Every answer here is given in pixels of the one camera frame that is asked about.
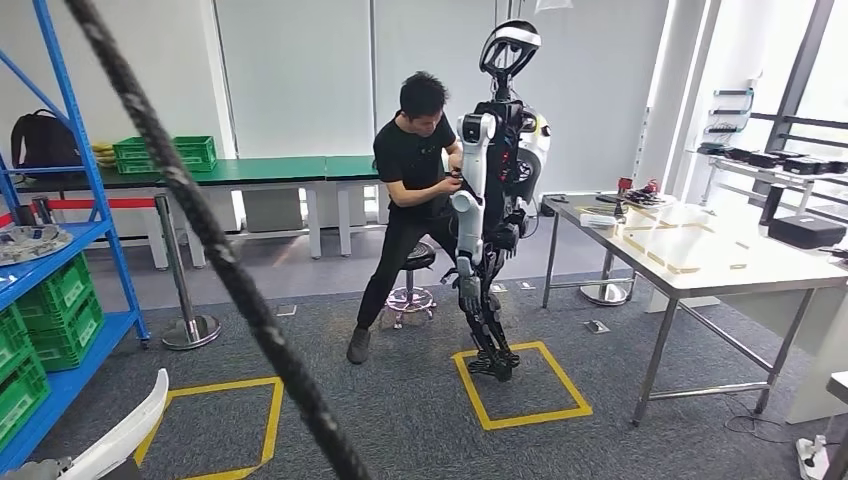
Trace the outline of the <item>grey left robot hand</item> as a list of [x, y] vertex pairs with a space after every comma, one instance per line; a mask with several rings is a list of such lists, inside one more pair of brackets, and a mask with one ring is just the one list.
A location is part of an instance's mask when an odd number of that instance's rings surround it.
[[1, 475], [1, 480], [57, 480], [72, 465], [70, 457], [27, 462]]

